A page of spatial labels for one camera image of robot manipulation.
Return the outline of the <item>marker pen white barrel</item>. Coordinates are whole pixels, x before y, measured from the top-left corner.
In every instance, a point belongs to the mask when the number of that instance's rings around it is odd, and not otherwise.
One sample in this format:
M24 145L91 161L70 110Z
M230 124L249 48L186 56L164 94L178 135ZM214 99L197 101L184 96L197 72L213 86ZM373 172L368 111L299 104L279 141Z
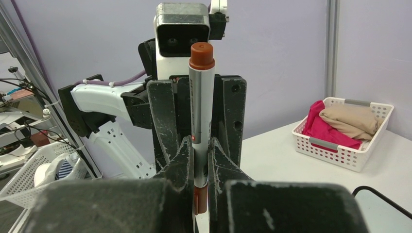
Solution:
M191 139L194 149L194 213L207 210L208 150L215 81L213 46L196 42L189 59Z

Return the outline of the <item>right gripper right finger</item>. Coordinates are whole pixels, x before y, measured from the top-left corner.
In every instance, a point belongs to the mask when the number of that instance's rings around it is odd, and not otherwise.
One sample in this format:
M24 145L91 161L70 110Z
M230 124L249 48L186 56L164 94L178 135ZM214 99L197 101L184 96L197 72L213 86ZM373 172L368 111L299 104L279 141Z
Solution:
M366 233L353 196L331 183L259 182L245 174L217 138L208 155L212 233Z

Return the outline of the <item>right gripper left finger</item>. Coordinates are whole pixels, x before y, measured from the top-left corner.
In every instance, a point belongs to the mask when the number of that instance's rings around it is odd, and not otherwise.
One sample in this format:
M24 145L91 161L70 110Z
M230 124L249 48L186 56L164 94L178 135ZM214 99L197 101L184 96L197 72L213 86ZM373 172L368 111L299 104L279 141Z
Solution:
M193 233L194 152L189 136L150 179L61 181L32 209L24 233Z

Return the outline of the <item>whiteboard with black frame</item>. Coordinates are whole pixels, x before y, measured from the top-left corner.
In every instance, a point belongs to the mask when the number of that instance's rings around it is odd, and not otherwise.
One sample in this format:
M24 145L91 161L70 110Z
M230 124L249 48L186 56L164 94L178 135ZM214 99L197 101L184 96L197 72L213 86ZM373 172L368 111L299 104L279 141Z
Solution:
M352 193L370 233L412 233L412 214L369 186Z

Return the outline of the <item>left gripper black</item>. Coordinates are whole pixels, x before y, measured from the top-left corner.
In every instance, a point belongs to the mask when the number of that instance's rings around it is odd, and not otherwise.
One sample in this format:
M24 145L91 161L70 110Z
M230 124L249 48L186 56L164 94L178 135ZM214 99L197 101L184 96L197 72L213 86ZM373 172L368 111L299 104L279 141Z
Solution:
M155 164L164 167L176 156L179 135L192 135L192 110L211 109L211 134L240 166L247 82L239 75L215 75L214 86L194 84L189 76L150 80L147 84Z

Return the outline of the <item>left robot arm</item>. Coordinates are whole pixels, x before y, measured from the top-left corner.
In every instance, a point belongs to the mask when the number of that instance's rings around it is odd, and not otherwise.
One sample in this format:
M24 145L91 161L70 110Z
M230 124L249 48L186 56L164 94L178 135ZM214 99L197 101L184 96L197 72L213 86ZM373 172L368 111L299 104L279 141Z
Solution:
M159 45L155 39L138 47L147 78L138 83L115 85L100 74L59 89L59 97L71 128L102 147L130 178L147 179L177 155L183 140L194 149L194 180L207 184L210 151L218 141L224 154L240 164L246 80L238 75L220 75L212 69L189 65L193 38L180 45L170 39ZM163 65L157 48L172 51ZM117 122L152 131L155 168L149 167Z

